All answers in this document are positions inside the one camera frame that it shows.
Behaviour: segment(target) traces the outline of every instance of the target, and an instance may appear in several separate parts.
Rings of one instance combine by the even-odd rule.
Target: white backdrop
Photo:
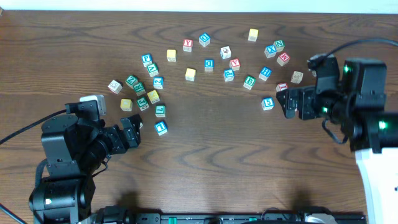
[[[0,0],[13,10],[398,13],[398,0]]]

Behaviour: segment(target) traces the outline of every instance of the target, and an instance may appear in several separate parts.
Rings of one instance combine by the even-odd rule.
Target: brown wooden tabletop
[[[248,42],[250,28],[259,29]],[[199,44],[207,32],[211,44]],[[333,211],[365,212],[361,176],[349,145],[339,146],[322,130],[321,120],[284,118],[275,99],[276,84],[315,84],[306,68],[312,55],[365,37],[398,37],[398,16],[347,14],[232,14],[163,12],[38,12],[4,11],[0,18],[0,138],[79,97],[103,94],[107,126],[139,113],[144,120],[141,145],[113,156],[109,170],[95,178],[93,211],[106,205],[153,208],[163,212],[261,212],[297,205],[325,206]],[[193,52],[182,40],[193,39]],[[283,39],[290,62],[281,67],[264,49]],[[241,61],[233,82],[222,73],[220,47],[230,46]],[[167,49],[177,50],[168,62]],[[154,106],[143,112],[121,111],[122,98],[136,100],[124,84],[120,94],[108,90],[113,80],[124,83],[134,74],[153,90],[141,62],[150,53],[164,77],[160,102],[167,107],[169,132],[158,136]],[[337,53],[374,57],[386,62],[387,109],[398,110],[398,51],[388,45],[358,45]],[[215,60],[205,73],[203,61]],[[273,70],[268,81],[261,68]],[[187,68],[197,70],[194,82]],[[290,83],[294,71],[304,73]],[[243,88],[247,75],[257,78]],[[272,96],[275,107],[263,111],[261,100]],[[0,146],[0,202],[25,221],[36,165],[45,158],[40,126]],[[1,223],[13,221],[0,213]]]

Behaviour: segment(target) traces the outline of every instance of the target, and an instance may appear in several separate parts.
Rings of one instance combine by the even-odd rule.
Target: white plastic part
[[[105,105],[104,95],[90,95],[90,96],[80,97],[80,102],[86,102],[91,100],[97,101],[99,115],[101,116],[106,115],[106,105]]]
[[[365,189],[369,224],[398,223],[398,148],[355,152]]]

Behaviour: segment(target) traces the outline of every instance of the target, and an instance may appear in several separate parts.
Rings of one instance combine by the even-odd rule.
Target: wood grain
[[[250,28],[259,29],[248,42]],[[198,37],[211,35],[203,48]],[[365,212],[362,180],[349,146],[338,146],[322,131],[321,120],[287,120],[279,105],[262,111],[261,99],[272,96],[294,71],[304,72],[299,85],[312,85],[306,60],[349,40],[398,36],[398,16],[347,14],[230,14],[162,12],[5,11],[0,18],[0,138],[61,110],[79,97],[104,94],[107,125],[138,113],[119,109],[121,98],[135,100],[124,86],[119,95],[107,86],[135,74],[152,90],[140,56],[150,53],[165,79],[159,90],[167,107],[166,135],[158,136],[154,106],[139,112],[142,143],[114,156],[109,171],[95,178],[93,210],[115,203],[163,212],[261,212],[267,207],[292,209],[321,205],[334,211]],[[193,52],[182,40],[193,39]],[[290,62],[280,67],[267,59],[266,45],[283,39]],[[225,83],[220,47],[230,46],[241,61],[233,82]],[[177,50],[177,62],[166,50]],[[359,45],[337,54],[374,57],[387,63],[387,108],[398,109],[397,49]],[[215,71],[205,73],[205,58]],[[243,88],[247,75],[273,69],[268,81]],[[197,70],[185,81],[186,68]],[[32,222],[28,198],[36,165],[45,157],[36,127],[0,147],[1,203]],[[2,223],[13,223],[0,213]]]

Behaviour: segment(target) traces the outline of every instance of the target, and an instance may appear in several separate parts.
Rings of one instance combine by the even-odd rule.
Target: yellow block
[[[171,49],[168,49],[167,50],[167,57],[168,58],[175,58],[175,55],[177,54],[177,51],[176,50],[171,50]]]
[[[196,70],[192,68],[187,68],[187,72],[185,73],[185,79],[189,81],[195,80]]]
[[[122,99],[120,102],[120,108],[124,111],[131,111],[132,101],[130,99]]]
[[[148,93],[149,101],[153,104],[159,101],[159,95],[157,94],[156,90],[152,90]]]
[[[259,35],[259,30],[257,29],[250,29],[249,31],[249,36],[251,37],[257,37]]]

